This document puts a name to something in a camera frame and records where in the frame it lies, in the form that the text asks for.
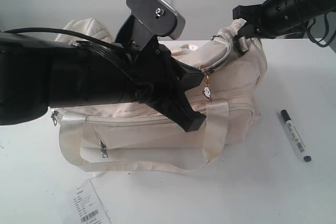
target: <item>canvas bag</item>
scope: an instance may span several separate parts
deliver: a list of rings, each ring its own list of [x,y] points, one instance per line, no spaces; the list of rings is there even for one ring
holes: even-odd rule
[[[220,29],[213,40],[198,49],[192,45],[171,49],[177,60],[209,73],[212,101],[203,95],[204,83],[186,92],[193,109],[207,114],[198,131],[185,133],[177,124],[145,104],[60,108],[57,109],[59,140],[65,159],[91,172],[158,170],[187,173],[197,167],[150,161],[148,154],[161,152],[162,149],[177,153],[178,147],[198,147],[204,157],[204,163],[199,166],[202,167],[220,156],[225,143],[244,140],[248,129],[260,119],[253,91],[267,69],[258,38],[240,39],[240,45],[247,51],[243,57],[234,50],[233,36],[244,23],[243,19],[233,21],[231,26]],[[86,34],[91,35],[92,32],[88,30]],[[113,149],[114,159],[108,162],[88,161],[81,156],[83,146],[102,151]],[[147,152],[142,159],[134,159],[137,156],[132,154],[133,158],[130,158],[124,155],[125,150],[130,153],[134,150]]]

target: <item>table surface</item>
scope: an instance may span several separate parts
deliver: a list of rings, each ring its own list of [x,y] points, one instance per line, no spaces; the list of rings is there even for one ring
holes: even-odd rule
[[[305,39],[263,44],[268,71],[256,90],[263,117],[245,142],[190,175],[94,178],[111,223],[336,223],[336,54]],[[312,162],[294,154],[282,109]],[[62,223],[56,206],[64,193],[94,175],[64,160],[58,130],[50,114],[0,127],[1,223]]]

